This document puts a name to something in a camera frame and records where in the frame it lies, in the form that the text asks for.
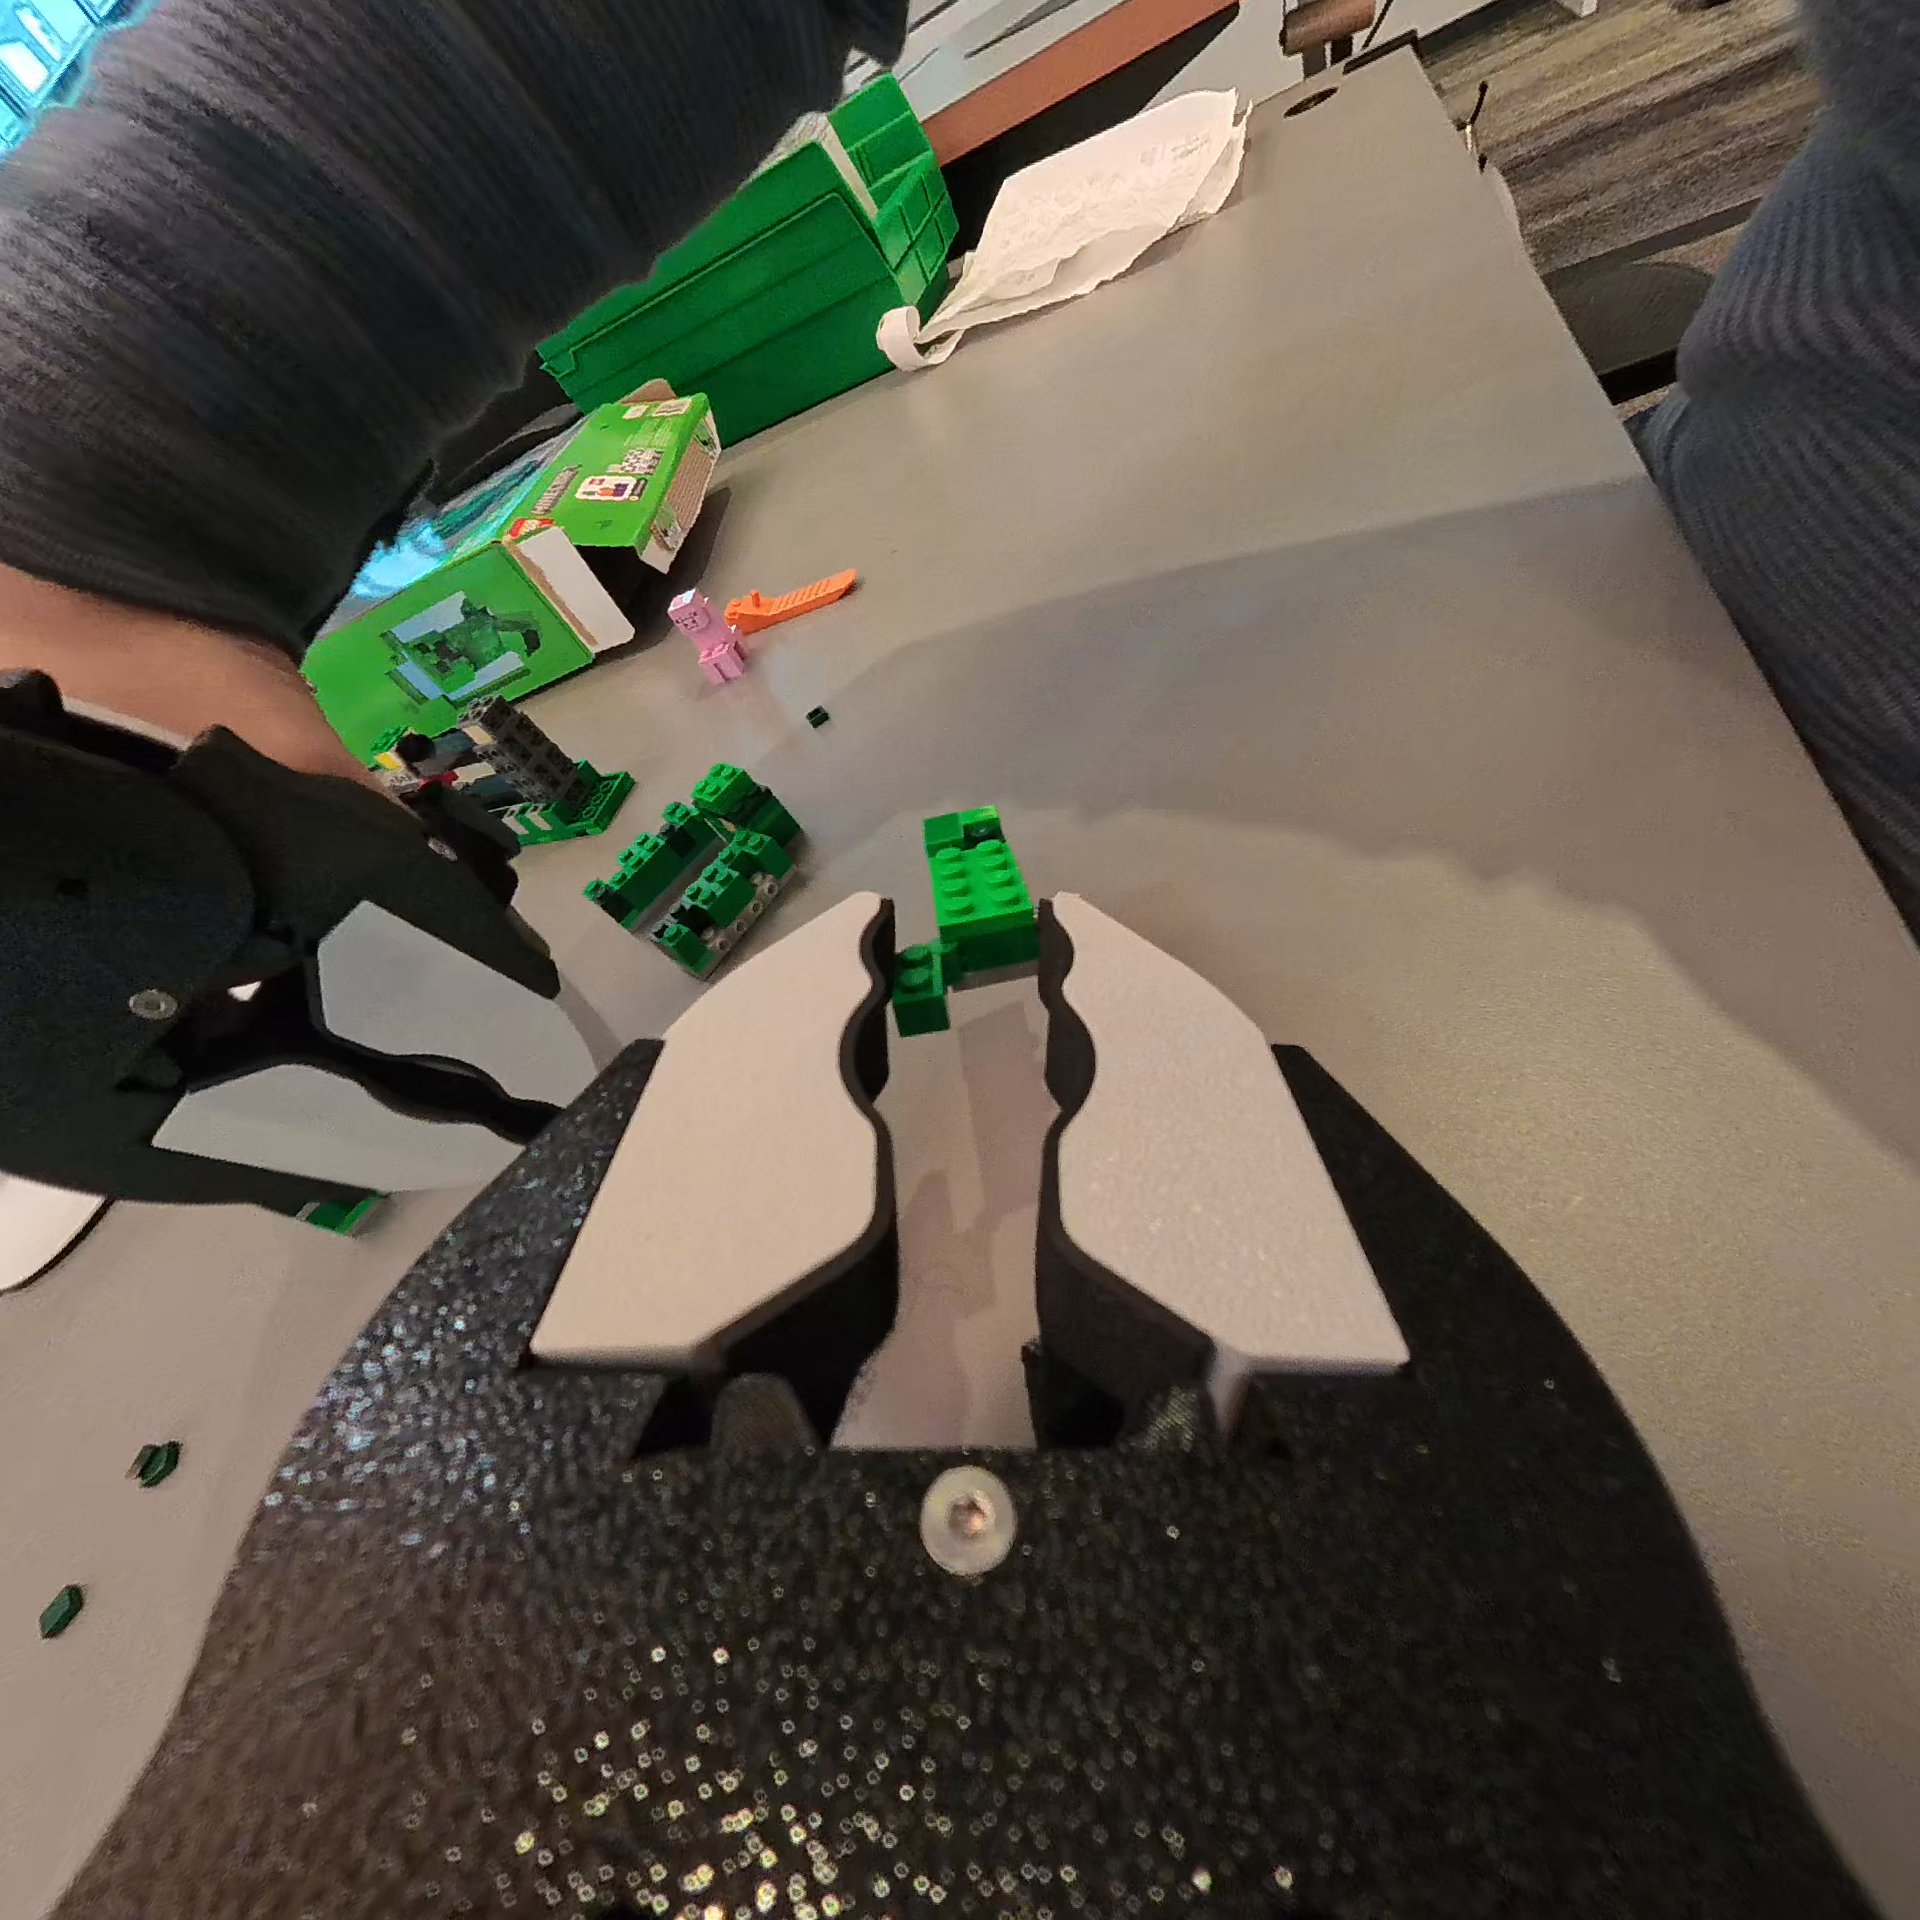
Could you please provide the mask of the green toy set box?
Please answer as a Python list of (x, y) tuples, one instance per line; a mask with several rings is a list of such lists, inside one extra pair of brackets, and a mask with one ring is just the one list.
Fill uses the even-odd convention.
[(721, 438), (706, 394), (650, 380), (520, 432), (463, 491), (413, 511), (309, 642), (304, 680), (346, 751), (446, 734), (482, 698), (519, 699), (635, 638), (641, 575), (693, 532)]

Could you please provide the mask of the orange brick separator tool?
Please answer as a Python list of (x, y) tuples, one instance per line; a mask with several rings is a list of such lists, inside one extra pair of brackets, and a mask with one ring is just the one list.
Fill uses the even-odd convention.
[(798, 618), (825, 610), (845, 599), (856, 587), (856, 570), (845, 567), (821, 580), (803, 583), (791, 592), (744, 592), (726, 602), (725, 620), (742, 636), (768, 632)]

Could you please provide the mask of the green and grey brick assembly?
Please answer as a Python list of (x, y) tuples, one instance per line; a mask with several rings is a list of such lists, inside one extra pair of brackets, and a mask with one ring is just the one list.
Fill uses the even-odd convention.
[(896, 954), (891, 1013), (899, 1040), (947, 1030), (953, 995), (1039, 966), (1039, 914), (995, 806), (929, 814), (920, 838), (935, 935)]

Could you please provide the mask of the wood edged grey table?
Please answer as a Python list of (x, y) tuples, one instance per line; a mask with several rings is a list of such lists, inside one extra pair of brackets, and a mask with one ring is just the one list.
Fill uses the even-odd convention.
[(1376, 5), (1073, 2), (925, 7), (896, 83), (938, 165), (1008, 148), (1030, 158), (1056, 132), (1191, 88), (1259, 106), (1337, 64)]

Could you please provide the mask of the white rounded pad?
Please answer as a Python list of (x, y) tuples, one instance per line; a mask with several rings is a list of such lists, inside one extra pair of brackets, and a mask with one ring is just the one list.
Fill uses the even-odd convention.
[(1, 1294), (58, 1266), (109, 1205), (98, 1194), (1, 1175)]

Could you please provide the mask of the crumpled white paper sheets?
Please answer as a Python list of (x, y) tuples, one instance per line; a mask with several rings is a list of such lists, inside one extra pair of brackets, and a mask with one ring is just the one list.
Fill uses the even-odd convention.
[(1217, 214), (1240, 178), (1246, 109), (1231, 88), (1155, 102), (1008, 175), (945, 300), (886, 310), (875, 344), (913, 373), (971, 331), (1023, 319), (1127, 274), (1160, 239)]

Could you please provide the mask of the grey desk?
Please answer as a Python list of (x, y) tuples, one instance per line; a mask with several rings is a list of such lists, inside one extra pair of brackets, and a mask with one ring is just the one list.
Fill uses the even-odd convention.
[(750, 958), (998, 802), (1259, 1023), (1406, 1372), (1038, 1445), (1032, 981), (886, 1040), (831, 1448), (530, 1363), (654, 1042), (403, 1275), (115, 1210), (3, 1304), (3, 1915), (1874, 1915), (1787, 1667), (1913, 1703), (1915, 951), (1416, 66), (726, 487), (867, 580), (587, 739), (798, 812)]

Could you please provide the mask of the pink brick pig figure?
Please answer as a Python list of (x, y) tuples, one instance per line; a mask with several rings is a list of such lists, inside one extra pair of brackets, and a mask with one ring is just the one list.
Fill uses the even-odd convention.
[(674, 595), (665, 610), (674, 628), (693, 642), (707, 684), (726, 686), (744, 677), (746, 656), (739, 636), (703, 590), (687, 587)]

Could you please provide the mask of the green stacked storage bins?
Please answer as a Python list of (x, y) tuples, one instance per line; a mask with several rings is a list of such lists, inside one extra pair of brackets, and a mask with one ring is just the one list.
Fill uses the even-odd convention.
[(951, 283), (955, 212), (922, 123), (877, 76), (795, 125), (786, 150), (647, 279), (618, 286), (538, 343), (589, 412), (649, 380), (706, 394), (737, 444), (891, 368), (879, 323), (920, 318)]

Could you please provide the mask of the person's right hand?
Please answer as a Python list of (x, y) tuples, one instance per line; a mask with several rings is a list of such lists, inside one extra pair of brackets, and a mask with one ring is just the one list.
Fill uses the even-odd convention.
[(297, 663), (195, 620), (1, 567), (1, 668), (48, 674), (69, 704), (169, 739), (225, 730), (298, 773), (377, 786)]

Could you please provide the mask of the grey tower brick assembly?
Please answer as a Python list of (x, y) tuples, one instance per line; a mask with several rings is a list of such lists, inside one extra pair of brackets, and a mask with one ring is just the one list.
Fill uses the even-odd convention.
[(517, 704), (489, 692), (469, 699), (454, 727), (426, 735), (390, 727), (373, 768), (403, 798), (426, 786), (474, 800), (520, 848), (547, 848), (605, 831), (632, 792), (631, 773), (603, 773), (568, 757)]

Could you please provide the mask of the person's right forearm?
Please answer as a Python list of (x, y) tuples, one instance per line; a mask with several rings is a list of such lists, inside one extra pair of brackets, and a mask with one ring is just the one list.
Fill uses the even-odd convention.
[(297, 653), (897, 2), (152, 5), (3, 158), (3, 565)]

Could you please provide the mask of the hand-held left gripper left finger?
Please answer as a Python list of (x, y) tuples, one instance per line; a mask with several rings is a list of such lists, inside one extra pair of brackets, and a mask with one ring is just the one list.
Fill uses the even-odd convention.
[(768, 1386), (826, 1445), (897, 1314), (877, 1111), (896, 908), (850, 894), (666, 1028), (534, 1324), (530, 1363), (662, 1382), (649, 1443)]

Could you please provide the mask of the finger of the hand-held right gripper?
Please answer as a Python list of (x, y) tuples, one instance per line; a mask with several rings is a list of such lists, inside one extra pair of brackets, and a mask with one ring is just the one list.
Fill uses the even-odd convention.
[(193, 1047), (158, 1151), (381, 1194), (480, 1183), (520, 1144), (497, 1122), (526, 1102), (523, 1047), (449, 1053)]
[(377, 902), (318, 947), (327, 1066), (407, 1119), (530, 1138), (595, 1075), (560, 1003)]

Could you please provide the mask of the green u-shaped brick assembly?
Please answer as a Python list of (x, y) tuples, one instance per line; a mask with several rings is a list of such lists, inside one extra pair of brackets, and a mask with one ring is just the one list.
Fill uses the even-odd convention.
[(798, 872), (802, 828), (746, 768), (715, 760), (583, 899), (689, 979), (725, 966)]

